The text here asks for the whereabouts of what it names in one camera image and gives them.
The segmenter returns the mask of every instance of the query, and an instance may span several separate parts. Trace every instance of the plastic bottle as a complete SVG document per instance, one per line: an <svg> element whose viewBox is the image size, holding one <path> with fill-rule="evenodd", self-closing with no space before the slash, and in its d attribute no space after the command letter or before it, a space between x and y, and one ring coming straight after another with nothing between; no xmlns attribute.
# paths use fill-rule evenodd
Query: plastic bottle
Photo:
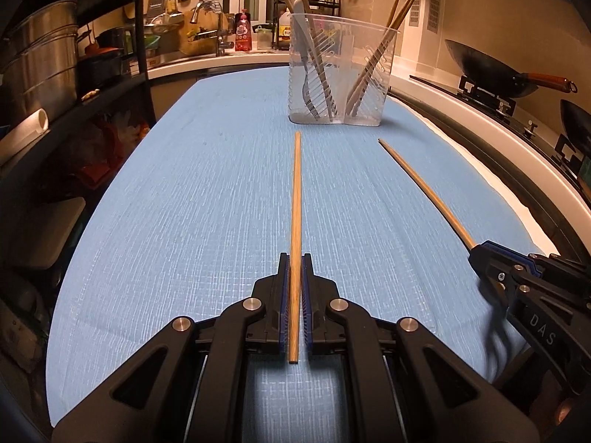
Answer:
<svg viewBox="0 0 591 443"><path fill-rule="evenodd" d="M291 35L291 13L286 8L286 12L279 18L279 37L277 47L281 50L289 50Z"/></svg>
<svg viewBox="0 0 591 443"><path fill-rule="evenodd" d="M246 10L242 10L238 26L236 27L236 51L252 51L252 33Z"/></svg>

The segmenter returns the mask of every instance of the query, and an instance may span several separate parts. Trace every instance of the blue tablecloth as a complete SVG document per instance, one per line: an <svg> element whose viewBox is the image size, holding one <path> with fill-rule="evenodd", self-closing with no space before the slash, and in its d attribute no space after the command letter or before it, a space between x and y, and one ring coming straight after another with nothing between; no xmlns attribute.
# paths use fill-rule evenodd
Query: blue tablecloth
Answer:
<svg viewBox="0 0 591 443"><path fill-rule="evenodd" d="M177 315L221 313L289 252L294 132L302 131L303 252L373 316L412 315L492 379L519 335L478 290L462 242L378 144L384 138L476 241L537 251L506 202L449 144L394 100L379 127L297 126L288 69L197 82L121 169L90 219L49 336L51 421ZM245 439L346 439L341 366L257 358Z"/></svg>

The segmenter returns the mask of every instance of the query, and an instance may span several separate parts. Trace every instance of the kitchen counter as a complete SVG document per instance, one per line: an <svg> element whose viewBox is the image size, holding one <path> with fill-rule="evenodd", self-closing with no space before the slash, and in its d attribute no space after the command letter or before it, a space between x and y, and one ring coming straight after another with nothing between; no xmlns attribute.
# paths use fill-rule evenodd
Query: kitchen counter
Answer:
<svg viewBox="0 0 591 443"><path fill-rule="evenodd" d="M261 65L266 63L288 64L290 61L288 51L257 51L256 49L251 52L226 50L225 56L185 56L180 52L176 52L163 55L163 57L163 62L148 70L149 79L224 66Z"/></svg>

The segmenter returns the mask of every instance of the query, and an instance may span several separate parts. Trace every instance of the utensil holder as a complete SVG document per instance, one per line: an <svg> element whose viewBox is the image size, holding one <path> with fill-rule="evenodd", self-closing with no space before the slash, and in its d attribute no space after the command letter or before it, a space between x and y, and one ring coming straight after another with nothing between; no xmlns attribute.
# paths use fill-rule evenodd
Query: utensil holder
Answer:
<svg viewBox="0 0 591 443"><path fill-rule="evenodd" d="M320 77L312 63L310 20L315 43L336 104L330 115ZM378 126L388 92L396 35L385 46L355 110L346 114L348 94L385 35L384 26L319 14L292 14L290 37L289 118L294 123L345 123Z"/></svg>

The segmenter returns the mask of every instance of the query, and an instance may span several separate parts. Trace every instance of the frying pan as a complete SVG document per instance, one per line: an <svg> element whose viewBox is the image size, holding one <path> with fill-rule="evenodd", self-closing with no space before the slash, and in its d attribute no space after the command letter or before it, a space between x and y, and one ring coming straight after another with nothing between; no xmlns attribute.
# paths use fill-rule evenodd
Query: frying pan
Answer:
<svg viewBox="0 0 591 443"><path fill-rule="evenodd" d="M478 87L504 98L521 98L537 85L564 93L577 93L577 85L562 76L519 73L497 59L461 43L445 40L451 57Z"/></svg>
<svg viewBox="0 0 591 443"><path fill-rule="evenodd" d="M567 100L560 100L560 116L566 136L574 147L591 158L591 115Z"/></svg>

